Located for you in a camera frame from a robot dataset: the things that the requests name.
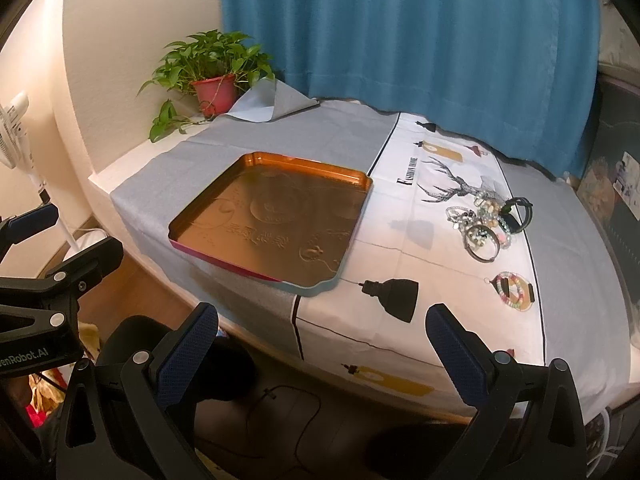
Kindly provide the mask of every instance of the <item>plant pot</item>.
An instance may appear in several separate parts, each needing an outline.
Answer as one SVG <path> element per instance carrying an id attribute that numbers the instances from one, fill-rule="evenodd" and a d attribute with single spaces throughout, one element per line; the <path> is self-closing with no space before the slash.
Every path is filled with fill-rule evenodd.
<path id="1" fill-rule="evenodd" d="M 238 100 L 234 74 L 191 83 L 196 89 L 200 110 L 206 118 L 226 114 Z"/>

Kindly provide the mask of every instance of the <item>tray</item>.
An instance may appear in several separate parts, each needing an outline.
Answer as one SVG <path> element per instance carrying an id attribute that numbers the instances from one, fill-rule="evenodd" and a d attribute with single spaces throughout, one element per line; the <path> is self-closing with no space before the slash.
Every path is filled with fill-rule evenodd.
<path id="1" fill-rule="evenodd" d="M 243 155 L 170 224 L 174 248 L 303 296 L 334 285 L 373 181 L 302 158 Z"/>

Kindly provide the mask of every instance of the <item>white fan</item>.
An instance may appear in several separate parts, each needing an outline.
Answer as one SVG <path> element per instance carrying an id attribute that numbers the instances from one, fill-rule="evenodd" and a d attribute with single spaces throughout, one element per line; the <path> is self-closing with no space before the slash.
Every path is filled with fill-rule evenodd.
<path id="1" fill-rule="evenodd" d="M 46 182 L 33 163 L 27 130 L 20 122 L 28 107 L 29 99 L 24 92 L 14 97 L 6 110 L 0 103 L 0 162 L 10 170 L 24 171 L 38 190 L 42 203 L 48 203 L 50 197 L 46 189 Z M 57 225 L 69 244 L 69 251 L 65 259 L 106 238 L 104 231 L 92 230 L 75 240 L 62 219 L 58 219 Z"/>

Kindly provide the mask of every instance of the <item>metal screw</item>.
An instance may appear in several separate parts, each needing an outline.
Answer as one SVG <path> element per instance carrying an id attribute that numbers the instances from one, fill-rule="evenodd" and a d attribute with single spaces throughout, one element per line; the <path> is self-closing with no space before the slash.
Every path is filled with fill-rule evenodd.
<path id="1" fill-rule="evenodd" d="M 88 365 L 89 365 L 89 359 L 82 358 L 76 363 L 76 368 L 78 370 L 84 370 L 85 368 L 88 367 Z"/>
<path id="2" fill-rule="evenodd" d="M 569 365 L 564 359 L 554 359 L 554 366 L 561 372 L 565 372 L 569 369 Z"/>
<path id="3" fill-rule="evenodd" d="M 53 316 L 51 316 L 51 318 L 49 319 L 49 323 L 51 323 L 51 326 L 60 326 L 65 322 L 65 315 L 62 314 L 62 312 L 56 312 Z"/>
<path id="4" fill-rule="evenodd" d="M 498 350 L 494 354 L 494 359 L 497 363 L 500 363 L 501 365 L 507 365 L 511 362 L 511 356 L 503 350 Z"/>
<path id="5" fill-rule="evenodd" d="M 133 362 L 137 365 L 141 365 L 142 363 L 146 363 L 146 360 L 149 359 L 149 352 L 145 352 L 141 350 L 140 352 L 136 352 L 133 355 Z"/>

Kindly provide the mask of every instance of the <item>blue curtain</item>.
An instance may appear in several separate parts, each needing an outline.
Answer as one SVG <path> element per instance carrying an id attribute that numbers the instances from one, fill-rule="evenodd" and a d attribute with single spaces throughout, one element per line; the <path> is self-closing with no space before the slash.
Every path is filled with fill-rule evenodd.
<path id="1" fill-rule="evenodd" d="M 309 96 L 426 115 L 553 174 L 581 175 L 598 0 L 222 0 Z"/>

